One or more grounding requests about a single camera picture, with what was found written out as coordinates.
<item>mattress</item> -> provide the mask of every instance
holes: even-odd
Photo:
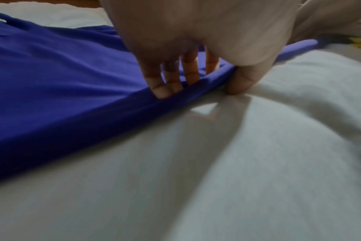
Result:
[[[0,4],[37,24],[102,9]],[[3,240],[361,241],[361,50],[277,64],[149,126],[0,183]]]

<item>bed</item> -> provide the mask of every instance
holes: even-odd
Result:
[[[45,26],[111,24],[101,8],[66,4],[0,12]],[[247,94],[211,92],[5,180],[6,240],[361,241],[361,50],[310,51]]]

